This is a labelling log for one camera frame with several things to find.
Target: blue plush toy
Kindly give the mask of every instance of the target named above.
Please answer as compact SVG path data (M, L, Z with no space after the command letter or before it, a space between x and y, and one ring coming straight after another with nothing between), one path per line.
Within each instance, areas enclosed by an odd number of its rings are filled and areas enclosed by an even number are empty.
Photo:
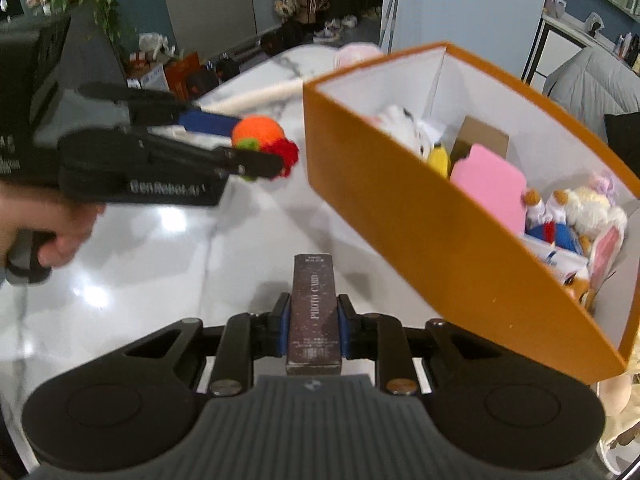
M564 206L568 196L565 191L555 191L546 205L535 189L528 190L523 200L527 206L527 235L583 256L577 235L566 224Z

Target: white door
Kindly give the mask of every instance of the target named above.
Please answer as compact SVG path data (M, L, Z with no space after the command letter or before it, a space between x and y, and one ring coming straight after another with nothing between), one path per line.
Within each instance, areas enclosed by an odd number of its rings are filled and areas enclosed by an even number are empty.
M207 59L256 35L253 0L166 0L178 46Z
M533 79L531 80L531 87L535 88L538 92L542 94L542 91L545 87L545 83L546 83L546 77L536 72L533 75Z
M550 30L546 37L545 47L542 50L542 56L540 56L536 72L548 77L554 70L560 68L581 50L581 46Z

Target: white marble surface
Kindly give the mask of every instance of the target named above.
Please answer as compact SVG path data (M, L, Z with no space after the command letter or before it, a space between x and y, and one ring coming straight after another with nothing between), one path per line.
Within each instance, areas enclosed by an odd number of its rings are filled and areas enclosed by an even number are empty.
M334 53L326 46L291 50L202 103L328 72ZM71 266L43 286L0 289L2 408L29 466L36 462L19 418L39 384L183 317L213 325L270 310L290 290L295 254L333 254L337 291L349 294L359 312L390 313L409 326L436 316L310 188L302 100L259 111L300 146L302 162L290 179L233 179L219 208L111 206ZM369 369L351 364L346 372Z

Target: black rubber pad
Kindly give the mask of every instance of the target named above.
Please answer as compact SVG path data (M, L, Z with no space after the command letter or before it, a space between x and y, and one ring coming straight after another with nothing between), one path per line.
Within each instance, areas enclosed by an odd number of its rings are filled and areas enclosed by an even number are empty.
M214 399L165 455L109 474L43 466L33 480L601 480L588 462L539 473L485 465L437 431L421 402L376 390L368 376L262 377Z

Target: human hand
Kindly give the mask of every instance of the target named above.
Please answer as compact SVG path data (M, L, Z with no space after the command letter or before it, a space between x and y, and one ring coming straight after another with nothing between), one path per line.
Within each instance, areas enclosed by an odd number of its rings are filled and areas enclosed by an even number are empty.
M65 266L89 239L104 209L71 202L52 189L0 183L0 266L22 229L54 233L40 248L38 260L45 268Z

